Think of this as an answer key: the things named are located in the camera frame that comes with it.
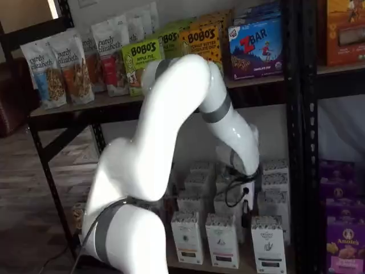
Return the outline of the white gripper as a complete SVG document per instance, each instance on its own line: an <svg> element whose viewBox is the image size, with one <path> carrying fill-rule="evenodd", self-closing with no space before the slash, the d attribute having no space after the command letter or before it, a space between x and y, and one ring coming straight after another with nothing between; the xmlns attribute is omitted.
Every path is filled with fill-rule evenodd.
<svg viewBox="0 0 365 274"><path fill-rule="evenodd" d="M255 182L248 182L242 185L243 203L242 203L242 228L247 228L249 225L249 210L253 210L255 197Z"/></svg>

